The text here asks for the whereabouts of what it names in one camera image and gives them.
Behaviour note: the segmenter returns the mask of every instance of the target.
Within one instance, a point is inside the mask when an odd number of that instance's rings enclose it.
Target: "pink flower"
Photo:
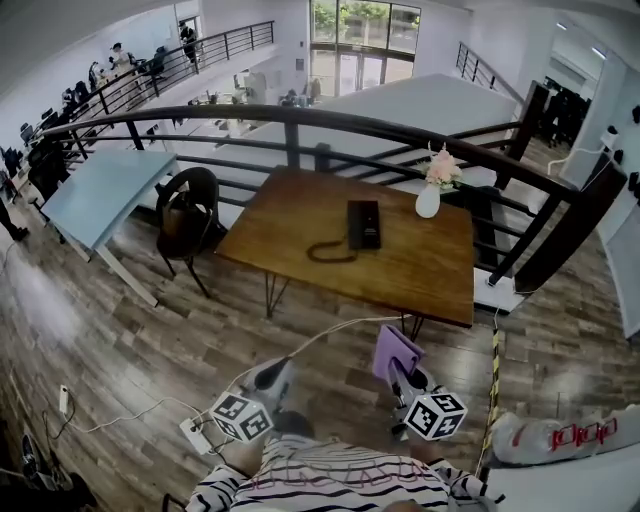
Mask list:
[[[460,179],[462,172],[456,165],[455,159],[446,149],[432,157],[427,170],[427,183],[449,188],[453,182]]]

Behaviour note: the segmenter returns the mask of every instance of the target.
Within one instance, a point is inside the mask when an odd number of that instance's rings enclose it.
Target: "white cable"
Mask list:
[[[405,315],[405,318],[410,318],[411,316],[412,315]],[[317,341],[318,339],[322,338],[323,336],[326,336],[327,334],[331,334],[331,333],[337,332],[337,331],[339,331],[341,329],[344,329],[345,327],[349,327],[350,325],[354,325],[354,324],[357,324],[357,323],[360,323],[360,322],[386,322],[386,321],[390,321],[390,320],[400,320],[401,318],[402,318],[402,316],[385,316],[385,317],[373,317],[373,318],[355,318],[353,320],[347,320],[345,322],[336,324],[333,327],[329,327],[327,330],[322,331],[320,334],[316,334],[313,338],[309,338],[302,345],[300,345],[300,347],[298,347],[296,350],[291,352],[286,357],[289,357],[290,359],[293,359],[300,352],[302,352],[303,350],[308,348],[313,342]],[[240,375],[238,375],[235,379],[233,379],[231,381],[231,384],[229,384],[227,386],[227,389],[225,389],[225,392],[229,391],[229,389],[231,389],[231,387],[236,383],[236,381],[240,377],[244,377],[251,370],[253,370],[254,368],[257,368],[258,366],[260,366],[260,364],[257,364],[256,366],[253,366],[253,367],[249,368],[248,370],[242,372]]]
[[[410,318],[412,315],[405,315],[406,318]],[[321,338],[322,336],[325,336],[327,334],[331,334],[333,332],[339,331],[340,329],[344,329],[345,327],[349,327],[350,325],[354,325],[360,322],[385,322],[385,321],[390,321],[390,320],[400,320],[402,318],[402,316],[388,316],[388,317],[374,317],[374,318],[356,318],[353,320],[347,320],[345,322],[339,323],[334,325],[333,327],[330,327],[329,329],[321,332],[320,334],[317,334],[316,336],[314,336],[313,338],[310,338],[309,340],[307,340],[305,343],[303,343],[300,347],[298,347],[296,350],[294,350],[293,352],[291,352],[289,354],[289,358],[293,358],[295,356],[297,356],[300,352],[302,352],[303,350],[305,350],[307,347],[309,347],[314,341],[318,340],[319,338]],[[227,386],[227,389],[225,390],[225,392],[229,391],[229,389],[231,389],[231,387],[236,383],[236,381],[240,378],[245,376],[247,373],[249,373],[251,370],[253,370],[254,368],[256,368],[259,365],[253,366],[251,368],[249,368],[248,370],[245,370],[244,372],[242,372],[240,375],[238,375],[235,379],[233,379],[231,381],[231,383]],[[114,423],[117,423],[119,421],[131,421],[131,420],[137,420],[140,416],[142,416],[143,414],[146,414],[150,411],[152,411],[153,409],[155,409],[156,407],[158,407],[160,404],[162,404],[163,402],[166,401],[173,401],[176,403],[179,403],[181,405],[184,405],[185,407],[191,409],[192,411],[194,411],[197,414],[196,417],[196,421],[199,420],[200,418],[202,418],[202,416],[205,415],[205,413],[207,412],[206,410],[204,412],[200,412],[198,409],[196,409],[195,407],[190,406],[189,404],[182,402],[181,400],[178,400],[177,398],[173,398],[173,397],[164,397],[162,399],[160,399],[158,402],[156,402],[154,405],[152,405],[151,407],[149,407],[148,409],[145,409],[144,411],[139,412],[138,414],[136,414],[135,416],[130,416],[130,417],[125,417],[125,416],[119,416],[116,419],[108,422],[108,423],[102,423],[101,425],[96,425],[93,428],[90,428],[88,430],[85,430],[83,428],[78,427],[77,425],[74,425],[73,423],[69,423],[69,426],[71,428],[74,428],[75,430],[77,430],[78,432],[82,432],[83,434],[90,434],[92,432],[95,432],[97,430],[100,430],[101,428],[105,428],[105,427],[109,427],[111,425],[113,425]]]
[[[600,147],[600,149],[598,149],[597,151],[591,151],[589,149],[582,149],[582,148],[574,149],[574,150],[571,151],[571,153],[569,153],[569,156],[567,158],[563,158],[561,160],[552,160],[551,162],[549,162],[547,164],[547,174],[549,176],[551,175],[551,166],[552,165],[561,164],[563,162],[568,162],[569,160],[571,160],[573,155],[575,155],[576,153],[588,153],[589,155],[599,155],[600,153],[602,153],[605,150],[605,148],[606,148],[606,146],[602,145],[602,147]]]
[[[101,428],[104,427],[109,427],[111,425],[113,425],[114,423],[117,423],[119,421],[131,421],[131,420],[137,420],[140,416],[142,416],[143,414],[148,413],[149,411],[152,411],[153,409],[155,409],[156,407],[158,407],[161,403],[166,402],[166,401],[172,401],[172,402],[176,402],[179,403],[181,405],[184,405],[185,407],[188,407],[189,409],[191,409],[192,411],[195,411],[196,414],[198,414],[200,416],[202,416],[202,414],[198,409],[196,409],[195,407],[190,406],[189,404],[184,403],[181,400],[178,400],[177,398],[173,398],[170,396],[167,396],[165,398],[160,399],[159,401],[157,401],[154,405],[152,405],[151,407],[149,407],[148,409],[145,409],[142,412],[139,412],[138,414],[136,414],[135,416],[130,416],[130,417],[125,417],[125,416],[119,416],[117,417],[115,420],[110,421],[108,423],[103,423],[101,425],[96,425],[93,428],[90,428],[89,430],[85,430],[83,428],[78,427],[77,425],[74,425],[73,423],[69,423],[69,426],[71,428],[75,428],[78,432],[82,432],[83,434],[90,434],[91,432],[95,432],[96,430],[100,430]]]

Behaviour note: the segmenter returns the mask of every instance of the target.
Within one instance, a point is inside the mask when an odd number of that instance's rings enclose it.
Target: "light blue table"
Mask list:
[[[158,300],[106,248],[141,198],[169,173],[177,171],[174,153],[97,150],[42,207],[85,261],[76,243],[96,251],[107,264],[152,306]]]

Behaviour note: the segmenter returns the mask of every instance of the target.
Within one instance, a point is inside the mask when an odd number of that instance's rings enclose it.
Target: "power strip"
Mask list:
[[[182,423],[180,423],[180,428],[184,432],[184,435],[187,436],[189,442],[193,445],[193,447],[200,455],[204,455],[205,453],[209,453],[211,451],[211,443],[207,441],[207,438],[204,437],[202,431],[196,428],[196,424],[191,418],[187,418]]]
[[[58,404],[58,409],[60,409],[63,416],[67,416],[69,409],[69,389],[64,384],[60,386],[60,403]]]

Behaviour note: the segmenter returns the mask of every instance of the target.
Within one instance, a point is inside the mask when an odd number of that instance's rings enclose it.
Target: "window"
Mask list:
[[[410,78],[420,9],[369,0],[310,0],[311,79],[343,96]]]
[[[389,84],[405,78],[411,78],[413,74],[413,62],[400,59],[387,59],[387,73],[384,83]]]
[[[405,5],[391,7],[389,48],[399,52],[416,53],[420,9]]]
[[[379,2],[342,0],[338,41],[386,48],[390,7],[390,4]]]
[[[312,0],[311,41],[333,43],[336,40],[336,0]]]

